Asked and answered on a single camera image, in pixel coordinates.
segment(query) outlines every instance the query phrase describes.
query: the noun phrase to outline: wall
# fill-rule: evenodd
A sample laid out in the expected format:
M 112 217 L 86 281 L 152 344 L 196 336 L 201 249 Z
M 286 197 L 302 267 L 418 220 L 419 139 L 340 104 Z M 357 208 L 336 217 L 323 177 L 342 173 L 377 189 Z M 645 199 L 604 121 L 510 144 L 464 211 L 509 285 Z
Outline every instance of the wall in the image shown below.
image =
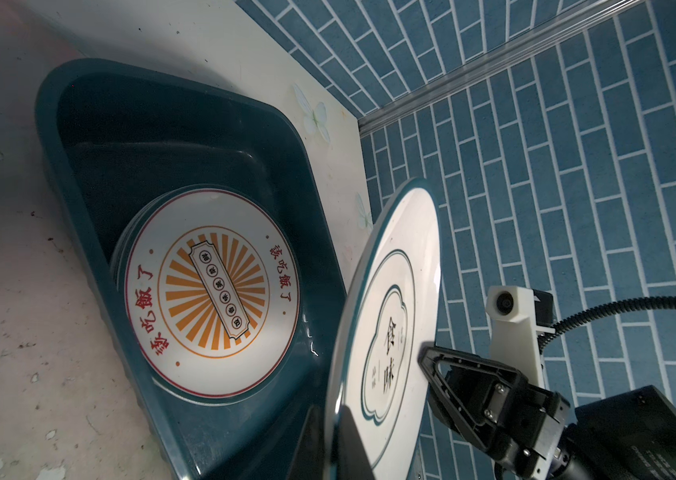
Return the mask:
M 582 0 L 237 0 L 362 117 Z
M 438 344 L 487 355 L 487 287 L 549 290 L 556 314 L 676 295 L 676 0 L 650 0 L 362 139 L 376 217 L 407 177 L 439 201 Z M 545 351 L 575 406 L 653 384 L 676 405 L 676 312 L 634 312 Z M 493 478 L 424 415 L 429 478 Z

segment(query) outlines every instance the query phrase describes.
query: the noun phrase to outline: stack of plates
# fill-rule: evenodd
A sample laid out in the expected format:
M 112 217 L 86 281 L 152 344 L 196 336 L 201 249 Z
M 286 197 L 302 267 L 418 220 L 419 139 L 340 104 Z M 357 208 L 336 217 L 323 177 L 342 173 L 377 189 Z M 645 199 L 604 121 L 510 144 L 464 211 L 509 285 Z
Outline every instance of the stack of plates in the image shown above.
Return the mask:
M 236 192 L 192 185 L 152 200 L 117 242 L 112 276 L 160 385 L 182 398 L 247 398 L 293 339 L 293 252 L 271 217 Z

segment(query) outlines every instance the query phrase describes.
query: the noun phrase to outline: chinese character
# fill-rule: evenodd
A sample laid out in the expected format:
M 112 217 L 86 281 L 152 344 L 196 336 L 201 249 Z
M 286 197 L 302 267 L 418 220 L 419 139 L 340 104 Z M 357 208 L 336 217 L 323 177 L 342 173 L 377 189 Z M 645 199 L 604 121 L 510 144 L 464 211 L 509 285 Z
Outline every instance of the chinese character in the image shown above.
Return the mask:
M 146 333 L 151 333 L 154 330 L 152 323 L 157 321 L 157 317 L 154 316 L 154 311 L 149 310 L 146 314 L 146 318 L 141 317 L 141 326 L 146 329 Z
M 161 355 L 170 346 L 168 339 L 162 336 L 162 332 L 157 332 L 157 338 L 151 342 L 151 349 L 157 351 L 157 355 Z
M 136 306 L 140 306 L 144 310 L 147 306 L 151 306 L 151 287 L 148 287 L 146 291 L 135 290 L 135 295 L 138 297 L 138 300 L 135 300 Z
M 389 366 L 383 372 L 383 393 L 391 386 L 391 380 L 394 379 L 394 357 L 389 359 Z
M 150 272 L 147 272 L 144 270 L 140 265 L 138 265 L 138 278 L 141 278 L 141 275 L 148 275 L 148 279 L 151 280 L 154 278 L 154 274 L 151 274 Z
M 394 323 L 394 319 L 389 319 L 389 330 L 386 332 L 386 355 L 389 354 L 389 351 L 391 350 L 391 345 L 394 345 L 394 330 L 396 329 L 396 323 Z

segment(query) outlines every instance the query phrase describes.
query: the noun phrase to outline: white plate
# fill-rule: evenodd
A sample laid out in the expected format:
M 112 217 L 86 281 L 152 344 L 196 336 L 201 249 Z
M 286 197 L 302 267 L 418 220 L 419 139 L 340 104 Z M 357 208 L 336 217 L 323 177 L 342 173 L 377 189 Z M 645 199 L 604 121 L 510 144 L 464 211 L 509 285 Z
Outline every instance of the white plate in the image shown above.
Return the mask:
M 218 188 L 183 188 L 147 209 L 119 269 L 141 350 L 192 395 L 253 389 L 279 365 L 298 318 L 282 232 L 256 204 Z
M 325 441 L 346 405 L 375 477 L 405 478 L 429 383 L 418 366 L 439 305 L 437 207 L 421 179 L 383 209 L 354 274 L 333 353 Z

